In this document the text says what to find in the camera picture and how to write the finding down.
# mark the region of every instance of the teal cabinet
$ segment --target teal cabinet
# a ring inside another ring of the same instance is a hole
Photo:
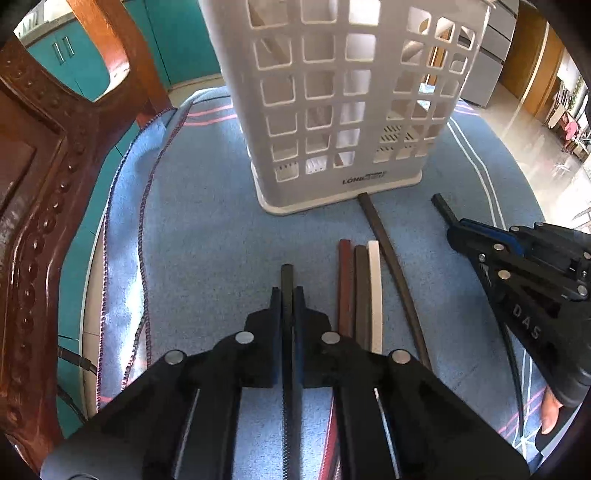
[[[38,42],[29,46],[27,50],[55,78],[74,92],[82,95],[74,74],[70,70],[69,65],[66,64],[67,53],[60,46],[55,33],[50,33],[43,37]]]
[[[170,88],[170,80],[158,49],[158,43],[154,38],[152,23],[148,18],[148,12],[144,0],[129,0],[128,2],[125,2],[124,5],[131,18],[134,19],[139,31],[142,32],[142,35],[148,44],[148,48],[150,49],[150,53],[152,54],[152,60],[154,61],[156,70],[158,70],[158,77],[160,78],[162,85],[164,85],[164,88],[168,90],[168,88]]]
[[[66,64],[74,74],[82,95],[96,100],[105,92],[110,81],[99,51],[77,21],[64,25],[54,34],[67,56]]]
[[[197,0],[145,0],[171,84],[220,73]]]

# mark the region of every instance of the drawer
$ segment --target drawer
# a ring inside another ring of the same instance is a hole
[[[517,20],[513,14],[502,5],[491,8],[491,16],[488,19],[489,26],[506,36],[509,40],[513,38],[516,22]]]
[[[515,15],[517,15],[517,13],[519,12],[519,0],[501,0],[500,3],[505,5]]]
[[[510,46],[511,40],[501,35],[490,25],[487,26],[484,32],[484,37],[482,38],[481,48],[488,50],[495,57],[499,57],[501,60],[505,61]]]

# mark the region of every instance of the pink stripe on rug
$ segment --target pink stripe on rug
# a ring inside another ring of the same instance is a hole
[[[205,110],[204,112],[190,113],[187,116],[203,116],[210,113],[221,112],[222,110],[230,110],[230,108],[234,108],[234,105],[231,103],[230,105],[219,106],[217,108],[212,108],[211,110]]]
[[[233,113],[232,115],[226,115],[226,116],[222,116],[220,118],[214,118],[213,120],[208,120],[207,122],[185,122],[184,126],[205,127],[206,125],[218,124],[219,122],[223,122],[225,120],[231,120],[233,118],[238,118],[237,114]]]

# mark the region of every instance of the rivet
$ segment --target rivet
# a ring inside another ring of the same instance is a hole
[[[238,332],[234,338],[241,345],[247,345],[255,339],[255,336],[251,332],[244,331]]]
[[[340,342],[340,335],[336,332],[324,332],[321,338],[328,345],[334,345]]]
[[[35,288],[33,285],[27,285],[27,288],[22,292],[24,295],[23,302],[28,307],[31,307],[35,304]]]
[[[395,350],[392,352],[392,360],[396,363],[404,365],[410,362],[411,356],[406,350]]]
[[[25,268],[23,273],[26,274],[29,280],[35,280],[37,273],[39,272],[39,265],[34,260],[31,260]]]
[[[184,353],[181,350],[170,350],[164,355],[164,361],[169,365],[178,365],[184,360]]]

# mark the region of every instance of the white rubber strip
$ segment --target white rubber strip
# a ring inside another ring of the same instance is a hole
[[[368,253],[371,284],[371,351],[381,354],[384,339],[384,313],[382,308],[382,267],[377,240],[368,242]]]

